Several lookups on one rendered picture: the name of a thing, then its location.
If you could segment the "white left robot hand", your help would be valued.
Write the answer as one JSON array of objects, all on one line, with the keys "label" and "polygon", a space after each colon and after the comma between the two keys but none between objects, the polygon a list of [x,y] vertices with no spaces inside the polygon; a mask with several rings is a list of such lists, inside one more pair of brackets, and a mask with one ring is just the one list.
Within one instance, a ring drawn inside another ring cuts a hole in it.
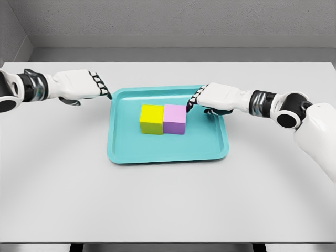
[{"label": "white left robot hand", "polygon": [[47,78],[48,98],[59,98],[65,104],[79,106],[81,99],[112,95],[100,76],[89,70],[62,71]]}]

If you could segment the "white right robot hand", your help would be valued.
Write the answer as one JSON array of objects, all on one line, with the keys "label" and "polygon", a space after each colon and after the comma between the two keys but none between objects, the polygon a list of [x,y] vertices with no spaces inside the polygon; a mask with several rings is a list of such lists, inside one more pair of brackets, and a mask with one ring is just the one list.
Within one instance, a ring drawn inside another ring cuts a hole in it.
[{"label": "white right robot hand", "polygon": [[204,107],[205,114],[230,114],[241,101],[241,90],[218,83],[201,86],[188,100],[186,112],[189,113],[194,105]]}]

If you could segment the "pink purple cube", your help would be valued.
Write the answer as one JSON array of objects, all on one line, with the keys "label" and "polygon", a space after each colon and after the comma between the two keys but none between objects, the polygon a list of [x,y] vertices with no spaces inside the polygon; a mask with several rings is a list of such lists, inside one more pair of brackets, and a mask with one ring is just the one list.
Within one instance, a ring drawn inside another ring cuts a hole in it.
[{"label": "pink purple cube", "polygon": [[165,104],[163,115],[163,133],[184,134],[186,126],[186,106]]}]

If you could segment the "yellow cube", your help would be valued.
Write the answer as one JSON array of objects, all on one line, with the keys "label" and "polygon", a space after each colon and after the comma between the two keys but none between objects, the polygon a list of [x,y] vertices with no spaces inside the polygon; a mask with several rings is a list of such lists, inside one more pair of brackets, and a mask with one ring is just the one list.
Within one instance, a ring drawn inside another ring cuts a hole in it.
[{"label": "yellow cube", "polygon": [[143,134],[163,134],[164,106],[143,104],[139,118]]}]

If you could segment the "teal rectangular tray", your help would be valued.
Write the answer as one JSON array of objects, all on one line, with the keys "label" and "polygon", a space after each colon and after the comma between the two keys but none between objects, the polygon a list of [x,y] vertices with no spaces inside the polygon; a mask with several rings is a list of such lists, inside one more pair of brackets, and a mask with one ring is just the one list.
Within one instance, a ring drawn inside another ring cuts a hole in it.
[{"label": "teal rectangular tray", "polygon": [[185,105],[199,86],[122,88],[112,95],[107,156],[116,164],[216,160],[229,151],[223,117],[194,106],[186,116],[183,135],[143,134],[143,104]]}]

